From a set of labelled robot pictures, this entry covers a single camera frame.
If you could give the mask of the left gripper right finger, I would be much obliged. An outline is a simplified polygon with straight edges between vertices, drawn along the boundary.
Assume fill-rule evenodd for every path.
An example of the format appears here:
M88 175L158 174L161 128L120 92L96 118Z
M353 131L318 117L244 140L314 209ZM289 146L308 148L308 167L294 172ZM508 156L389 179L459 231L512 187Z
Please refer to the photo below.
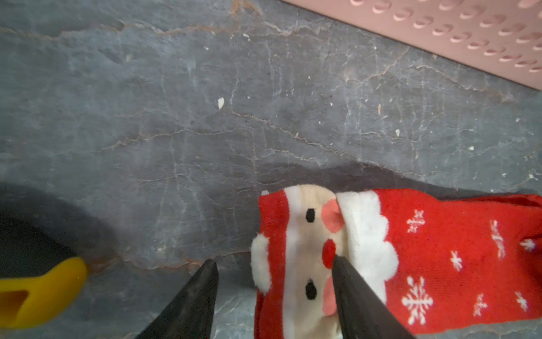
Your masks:
M346 258L336 256L332 272L344 339L415 339Z

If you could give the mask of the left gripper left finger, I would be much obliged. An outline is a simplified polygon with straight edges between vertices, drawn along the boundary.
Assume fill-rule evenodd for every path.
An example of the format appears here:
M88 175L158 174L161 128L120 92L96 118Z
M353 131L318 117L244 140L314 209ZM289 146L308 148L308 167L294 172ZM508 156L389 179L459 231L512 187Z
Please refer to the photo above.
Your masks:
M209 259L137 339L209 338L218 285L217 264Z

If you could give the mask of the red snowflake santa sock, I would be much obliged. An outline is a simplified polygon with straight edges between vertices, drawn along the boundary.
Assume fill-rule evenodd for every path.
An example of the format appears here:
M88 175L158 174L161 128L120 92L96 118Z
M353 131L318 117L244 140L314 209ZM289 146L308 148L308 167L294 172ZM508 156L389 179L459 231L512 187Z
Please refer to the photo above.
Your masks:
M415 335L541 317L541 198L413 189L263 192L251 245L256 338L341 338L344 257Z

